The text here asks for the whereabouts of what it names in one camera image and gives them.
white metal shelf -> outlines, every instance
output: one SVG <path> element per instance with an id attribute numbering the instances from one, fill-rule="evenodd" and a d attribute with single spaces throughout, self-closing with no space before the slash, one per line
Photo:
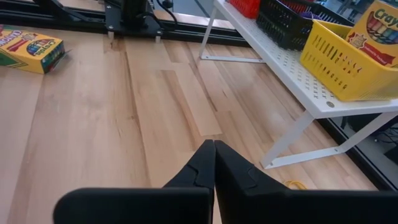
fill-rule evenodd
<path id="1" fill-rule="evenodd" d="M 230 3 L 215 0 L 214 4 L 315 119 L 398 111 L 398 100 L 342 102 L 336 99 L 300 64 L 301 52 L 279 48 L 258 28 L 254 19 L 242 16 Z"/>

light wood surface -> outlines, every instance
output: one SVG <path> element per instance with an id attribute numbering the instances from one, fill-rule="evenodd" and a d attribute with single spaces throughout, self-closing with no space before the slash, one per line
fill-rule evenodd
<path id="1" fill-rule="evenodd" d="M 161 187 L 204 139 L 260 167 L 303 111 L 267 65 L 199 61 L 198 43 L 26 29 L 72 51 L 45 76 L 0 67 L 0 223 L 51 223 L 56 201 L 80 187 Z M 222 45 L 206 53 L 257 57 Z M 334 145 L 314 123 L 285 154 Z M 310 189 L 375 190 L 344 154 L 266 173 Z"/>

yellow crayon box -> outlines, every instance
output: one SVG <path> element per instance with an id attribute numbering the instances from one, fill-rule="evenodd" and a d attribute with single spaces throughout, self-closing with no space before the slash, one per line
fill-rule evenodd
<path id="1" fill-rule="evenodd" d="M 63 40 L 0 25 L 0 65 L 45 74 L 64 54 Z"/>
<path id="2" fill-rule="evenodd" d="M 398 8 L 374 1 L 346 40 L 380 64 L 398 68 Z"/>

shelf leg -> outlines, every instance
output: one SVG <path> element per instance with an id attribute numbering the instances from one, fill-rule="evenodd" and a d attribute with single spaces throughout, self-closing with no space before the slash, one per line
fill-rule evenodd
<path id="1" fill-rule="evenodd" d="M 205 50 L 207 39 L 209 38 L 211 27 L 213 26 L 213 22 L 214 22 L 214 18 L 216 17 L 216 14 L 217 14 L 217 8 L 216 8 L 216 6 L 213 6 L 213 11 L 211 12 L 211 16 L 210 16 L 210 21 L 209 21 L 209 24 L 207 25 L 205 36 L 204 36 L 203 41 L 200 46 L 199 57 L 201 57 L 203 55 L 203 51 Z"/>
<path id="2" fill-rule="evenodd" d="M 301 117 L 294 123 L 293 127 L 289 129 L 267 152 L 261 159 L 261 165 L 266 168 L 272 161 L 283 151 L 285 151 L 290 144 L 292 144 L 303 133 L 314 120 L 310 112 L 305 111 Z"/>
<path id="3" fill-rule="evenodd" d="M 376 119 L 371 121 L 368 125 L 366 125 L 364 128 L 362 128 L 357 133 L 355 133 L 353 136 L 351 136 L 349 139 L 347 139 L 343 144 L 341 144 L 337 147 L 330 147 L 327 149 L 319 149 L 319 150 L 311 151 L 311 152 L 303 152 L 303 153 L 294 154 L 291 156 L 278 157 L 278 158 L 274 158 L 273 160 L 271 160 L 272 162 L 268 162 L 269 160 L 265 160 L 265 158 L 268 156 L 268 154 L 270 154 L 268 152 L 268 154 L 266 154 L 266 156 L 262 159 L 261 164 L 265 169 L 270 169 L 270 168 L 295 164 L 298 162 L 309 161 L 312 159 L 319 159 L 319 158 L 326 157 L 326 156 L 333 156 L 333 155 L 345 153 L 348 150 L 350 150 L 352 147 L 354 147 L 355 145 L 360 143 L 363 139 L 368 137 L 370 134 L 375 132 L 381 126 L 386 124 L 392 118 L 395 118 L 396 116 L 398 116 L 397 112 L 388 112 L 388 113 L 381 114 Z"/>

yellow cable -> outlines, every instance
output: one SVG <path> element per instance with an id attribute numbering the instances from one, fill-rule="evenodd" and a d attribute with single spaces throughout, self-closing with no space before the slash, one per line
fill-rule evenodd
<path id="1" fill-rule="evenodd" d="M 307 190 L 307 187 L 303 184 L 303 183 L 301 183 L 300 181 L 297 181 L 297 180 L 289 180 L 289 181 L 286 181 L 285 182 L 285 185 L 286 185 L 286 187 L 288 187 L 288 188 L 291 188 L 290 186 L 291 185 L 294 185 L 294 186 L 296 186 L 298 189 L 300 189 L 300 190 Z"/>

